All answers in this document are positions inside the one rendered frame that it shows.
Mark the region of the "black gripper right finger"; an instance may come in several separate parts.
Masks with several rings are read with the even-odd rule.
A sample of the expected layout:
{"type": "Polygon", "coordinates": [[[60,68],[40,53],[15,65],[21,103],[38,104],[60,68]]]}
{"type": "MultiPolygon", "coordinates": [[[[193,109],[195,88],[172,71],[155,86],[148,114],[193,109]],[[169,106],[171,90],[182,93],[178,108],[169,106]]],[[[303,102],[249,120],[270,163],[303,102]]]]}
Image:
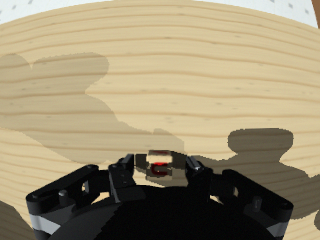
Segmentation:
{"type": "Polygon", "coordinates": [[[188,185],[179,199],[208,202],[210,196],[217,196],[225,206],[252,217],[277,240],[283,240],[294,207],[290,201],[235,170],[215,174],[193,156],[186,156],[185,176],[188,185]]]}

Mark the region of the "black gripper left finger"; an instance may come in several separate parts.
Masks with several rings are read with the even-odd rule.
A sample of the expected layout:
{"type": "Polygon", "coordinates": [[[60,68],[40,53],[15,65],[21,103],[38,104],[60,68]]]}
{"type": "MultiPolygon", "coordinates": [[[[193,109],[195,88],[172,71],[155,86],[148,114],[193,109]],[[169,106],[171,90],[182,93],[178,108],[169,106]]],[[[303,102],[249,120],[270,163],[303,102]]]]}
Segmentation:
{"type": "Polygon", "coordinates": [[[106,170],[88,164],[29,193],[26,203],[36,239],[48,240],[70,214],[92,204],[100,193],[114,194],[116,203],[146,199],[133,179],[134,162],[135,155],[127,154],[106,170]]]}

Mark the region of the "beige flat mat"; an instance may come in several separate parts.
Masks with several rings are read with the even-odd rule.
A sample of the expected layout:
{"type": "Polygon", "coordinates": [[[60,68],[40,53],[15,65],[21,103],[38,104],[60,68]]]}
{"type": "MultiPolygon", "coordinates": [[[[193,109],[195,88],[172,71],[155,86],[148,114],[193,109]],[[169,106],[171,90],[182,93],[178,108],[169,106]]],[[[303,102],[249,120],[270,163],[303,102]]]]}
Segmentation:
{"type": "MultiPolygon", "coordinates": [[[[99,200],[101,200],[101,199],[104,199],[104,198],[106,198],[106,197],[109,197],[109,192],[107,193],[107,192],[105,192],[105,193],[100,193],[100,196],[94,201],[94,202],[97,202],[97,201],[99,201],[99,200]]],[[[93,202],[93,203],[94,203],[93,202]]]]}

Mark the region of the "beige block with red letter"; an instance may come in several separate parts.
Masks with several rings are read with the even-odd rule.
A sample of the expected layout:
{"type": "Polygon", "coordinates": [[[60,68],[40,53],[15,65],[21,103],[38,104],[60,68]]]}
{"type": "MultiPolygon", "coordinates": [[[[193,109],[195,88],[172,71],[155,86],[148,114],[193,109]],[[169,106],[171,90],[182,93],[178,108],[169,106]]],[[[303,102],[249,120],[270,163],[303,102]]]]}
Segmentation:
{"type": "Polygon", "coordinates": [[[146,156],[147,180],[172,180],[173,156],[170,150],[148,150],[146,156]]]}

